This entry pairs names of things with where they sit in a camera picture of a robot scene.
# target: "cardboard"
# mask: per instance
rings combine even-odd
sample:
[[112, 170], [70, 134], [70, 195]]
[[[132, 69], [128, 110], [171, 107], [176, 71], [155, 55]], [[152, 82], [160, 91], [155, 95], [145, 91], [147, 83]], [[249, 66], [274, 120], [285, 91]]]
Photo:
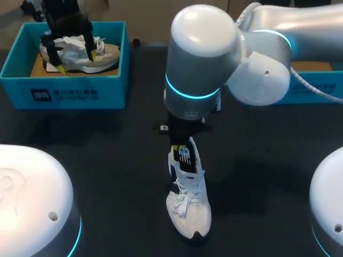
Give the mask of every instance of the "cardboard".
[[[68, 77], [114, 76], [114, 75], [118, 75], [118, 69], [115, 69], [112, 71], [106, 71], [99, 74], [86, 74], [83, 72], [77, 72], [77, 73], [67, 72], [66, 75]], [[38, 54], [36, 61], [33, 64], [30, 78], [42, 78], [42, 77], [65, 77], [65, 76], [59, 72], [46, 72], [43, 67], [43, 58], [40, 54]]]
[[292, 62], [296, 71], [332, 71], [330, 63], [323, 62]]

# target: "white dome device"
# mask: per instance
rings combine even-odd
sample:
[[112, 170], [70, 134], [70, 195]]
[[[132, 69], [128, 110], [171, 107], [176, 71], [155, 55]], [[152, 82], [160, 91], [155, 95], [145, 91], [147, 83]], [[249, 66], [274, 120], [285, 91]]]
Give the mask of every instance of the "white dome device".
[[62, 165], [34, 148], [0, 145], [0, 256], [76, 257], [81, 233]]
[[312, 231], [328, 257], [343, 254], [343, 147], [326, 157], [310, 186]]

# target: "shoe logo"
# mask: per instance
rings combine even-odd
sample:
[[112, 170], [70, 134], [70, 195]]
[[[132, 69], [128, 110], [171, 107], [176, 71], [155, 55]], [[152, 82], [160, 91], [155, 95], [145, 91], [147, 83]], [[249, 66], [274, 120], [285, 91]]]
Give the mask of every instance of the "shoe logo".
[[188, 163], [189, 165], [191, 164], [190, 160], [190, 153], [189, 149], [187, 147], [183, 147], [178, 150], [178, 154], [180, 155], [180, 161], [183, 161], [184, 163]]

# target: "shoelace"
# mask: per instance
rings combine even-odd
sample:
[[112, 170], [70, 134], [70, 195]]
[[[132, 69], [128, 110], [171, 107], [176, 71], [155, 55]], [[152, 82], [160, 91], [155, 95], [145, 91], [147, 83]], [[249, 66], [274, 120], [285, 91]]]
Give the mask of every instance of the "shoelace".
[[194, 191], [190, 191], [186, 188], [180, 181], [179, 178], [176, 179], [176, 184], [180, 190], [180, 194], [176, 196], [174, 201], [174, 213], [178, 214], [179, 217], [185, 218], [188, 207], [195, 202], [200, 202], [200, 199], [203, 197], [203, 187], [201, 180], [204, 176], [205, 171], [198, 173], [197, 175], [197, 188]]
[[[63, 40], [68, 44], [74, 44], [78, 47], [85, 48], [85, 40], [83, 37], [64, 37]], [[101, 39], [100, 37], [94, 37], [94, 42], [96, 44], [96, 51], [98, 54], [103, 54], [105, 51], [105, 39]]]
[[101, 39], [98, 36], [94, 38], [95, 44], [97, 46], [97, 52], [103, 53], [105, 49], [105, 39]]

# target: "glowing blue ring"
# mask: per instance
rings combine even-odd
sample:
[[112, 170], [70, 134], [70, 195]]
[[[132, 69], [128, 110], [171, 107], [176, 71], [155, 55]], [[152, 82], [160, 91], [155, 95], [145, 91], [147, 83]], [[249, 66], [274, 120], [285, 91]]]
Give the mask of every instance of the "glowing blue ring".
[[79, 229], [79, 235], [77, 236], [76, 242], [74, 244], [73, 249], [70, 251], [70, 253], [68, 254], [67, 257], [71, 257], [71, 255], [74, 253], [76, 246], [78, 245], [79, 241], [80, 241], [80, 237], [81, 237], [81, 230], [82, 230], [82, 219], [80, 217], [80, 229]]
[[176, 92], [178, 95], [181, 95], [181, 96], [186, 97], [186, 98], [189, 98], [189, 99], [205, 99], [205, 98], [211, 97], [212, 95], [216, 94], [216, 93], [219, 91], [219, 88], [218, 88], [216, 91], [214, 91], [213, 93], [210, 93], [210, 94], [208, 94], [208, 95], [203, 95], [203, 96], [186, 95], [186, 94], [181, 93], [180, 91], [178, 91], [175, 87], [173, 87], [173, 86], [171, 85], [171, 83], [169, 82], [169, 79], [168, 79], [168, 77], [167, 77], [167, 74], [166, 74], [166, 80], [167, 80], [168, 85], [170, 86], [170, 88], [171, 88], [174, 92]]
[[322, 247], [322, 245], [321, 245], [320, 242], [318, 241], [318, 239], [317, 239], [317, 237], [316, 237], [316, 234], [315, 234], [315, 231], [314, 231], [313, 227], [312, 227], [312, 232], [313, 232], [313, 235], [315, 236], [315, 239], [316, 239], [318, 245], [321, 247], [321, 249], [323, 250], [323, 252], [326, 254], [327, 257], [330, 257], [330, 255], [324, 250], [324, 248]]
[[284, 40], [287, 41], [287, 43], [289, 44], [289, 47], [292, 49], [292, 45], [290, 44], [290, 41], [288, 40], [288, 38], [286, 38], [284, 35], [282, 35], [281, 33], [277, 32], [277, 31], [272, 31], [271, 29], [258, 29], [256, 31], [253, 32], [268, 32], [268, 33], [272, 33], [278, 36], [281, 36]]

